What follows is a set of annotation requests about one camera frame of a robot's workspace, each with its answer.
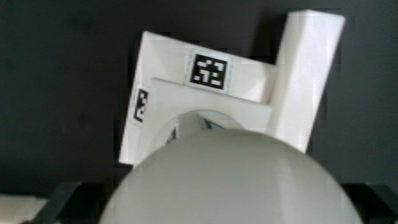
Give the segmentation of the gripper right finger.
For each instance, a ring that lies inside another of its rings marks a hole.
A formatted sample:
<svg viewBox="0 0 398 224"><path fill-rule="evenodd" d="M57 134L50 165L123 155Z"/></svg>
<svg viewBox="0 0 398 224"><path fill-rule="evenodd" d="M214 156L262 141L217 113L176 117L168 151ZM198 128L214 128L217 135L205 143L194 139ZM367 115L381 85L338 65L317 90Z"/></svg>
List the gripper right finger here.
<svg viewBox="0 0 398 224"><path fill-rule="evenodd" d="M359 212L363 224L398 224L398 193L388 185L342 185Z"/></svg>

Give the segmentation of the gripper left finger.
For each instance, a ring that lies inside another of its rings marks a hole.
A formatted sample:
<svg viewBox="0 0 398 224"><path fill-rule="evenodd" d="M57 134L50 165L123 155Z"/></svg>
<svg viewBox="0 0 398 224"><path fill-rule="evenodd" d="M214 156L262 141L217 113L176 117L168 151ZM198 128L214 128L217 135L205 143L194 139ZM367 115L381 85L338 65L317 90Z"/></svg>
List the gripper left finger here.
<svg viewBox="0 0 398 224"><path fill-rule="evenodd" d="M114 190L111 181L65 182L34 218L24 224L100 224Z"/></svg>

